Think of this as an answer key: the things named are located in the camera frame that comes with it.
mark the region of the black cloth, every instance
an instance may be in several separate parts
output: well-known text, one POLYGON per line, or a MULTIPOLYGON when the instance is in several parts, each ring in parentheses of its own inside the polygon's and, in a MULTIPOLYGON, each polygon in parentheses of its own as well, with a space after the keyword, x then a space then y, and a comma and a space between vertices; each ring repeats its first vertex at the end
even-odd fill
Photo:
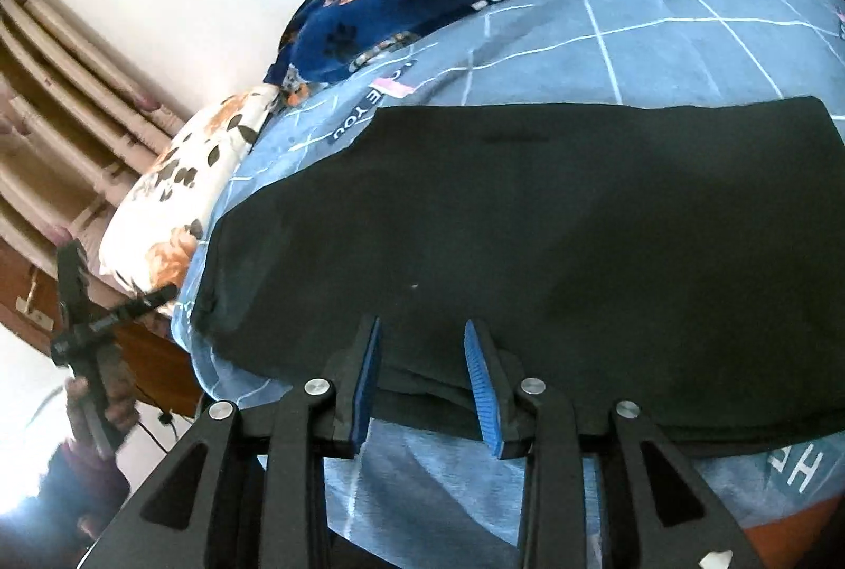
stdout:
POLYGON ((220 220, 192 320, 299 382, 377 313, 376 415, 472 436, 480 318, 584 436, 624 398, 688 451, 764 450, 845 430, 843 225, 817 99, 388 108, 220 220))

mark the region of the white floral pillow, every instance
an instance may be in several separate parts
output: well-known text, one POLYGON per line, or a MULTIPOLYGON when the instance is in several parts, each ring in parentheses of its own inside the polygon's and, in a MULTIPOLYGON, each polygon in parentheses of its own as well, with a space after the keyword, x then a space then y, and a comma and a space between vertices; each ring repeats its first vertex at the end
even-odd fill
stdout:
POLYGON ((280 101, 279 88, 259 85, 193 116, 118 207, 100 272, 130 292, 181 286, 214 203, 280 101))

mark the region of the brown wooden panel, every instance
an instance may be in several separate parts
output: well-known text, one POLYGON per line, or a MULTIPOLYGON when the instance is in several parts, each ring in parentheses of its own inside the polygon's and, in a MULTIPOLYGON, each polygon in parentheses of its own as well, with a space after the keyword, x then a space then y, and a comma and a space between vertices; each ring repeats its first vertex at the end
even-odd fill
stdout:
MULTIPOLYGON (((18 297, 26 299, 31 287, 33 271, 38 286, 32 300, 37 309, 61 325, 58 313, 56 282, 43 271, 35 269, 26 259, 0 240, 0 323, 33 348, 49 353, 50 336, 15 310, 18 297)), ((193 416, 200 388, 191 368, 187 352, 173 342, 147 331, 140 324, 130 324, 117 331, 117 341, 124 350, 124 358, 144 392, 164 409, 184 416, 193 416)))

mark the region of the black paw print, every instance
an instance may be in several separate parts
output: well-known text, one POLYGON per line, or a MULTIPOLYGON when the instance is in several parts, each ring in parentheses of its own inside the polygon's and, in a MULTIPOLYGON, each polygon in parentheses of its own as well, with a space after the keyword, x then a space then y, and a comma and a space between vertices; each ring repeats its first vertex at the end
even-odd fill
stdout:
POLYGON ((338 61, 352 61, 358 55, 359 50, 355 41, 357 35, 358 28, 354 25, 338 23, 335 32, 326 37, 326 47, 323 53, 338 61))

